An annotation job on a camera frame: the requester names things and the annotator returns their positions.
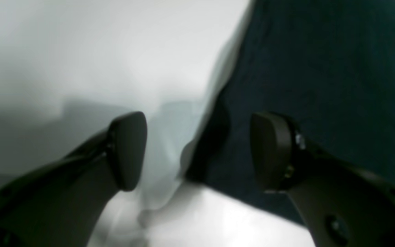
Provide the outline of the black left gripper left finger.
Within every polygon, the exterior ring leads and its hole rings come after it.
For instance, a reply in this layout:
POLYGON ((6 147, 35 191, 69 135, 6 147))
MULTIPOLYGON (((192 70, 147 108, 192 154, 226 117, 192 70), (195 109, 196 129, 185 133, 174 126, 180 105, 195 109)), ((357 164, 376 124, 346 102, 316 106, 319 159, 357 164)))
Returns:
POLYGON ((141 111, 0 189, 0 247, 85 247, 108 201, 133 191, 147 143, 141 111))

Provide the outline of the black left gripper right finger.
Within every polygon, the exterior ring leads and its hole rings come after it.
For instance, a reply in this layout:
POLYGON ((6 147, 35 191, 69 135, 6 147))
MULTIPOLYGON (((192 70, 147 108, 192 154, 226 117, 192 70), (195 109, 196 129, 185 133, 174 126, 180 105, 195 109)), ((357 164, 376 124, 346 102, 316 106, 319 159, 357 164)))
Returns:
POLYGON ((250 119, 259 186, 286 193, 317 247, 395 247, 395 186, 306 139, 284 115, 250 119))

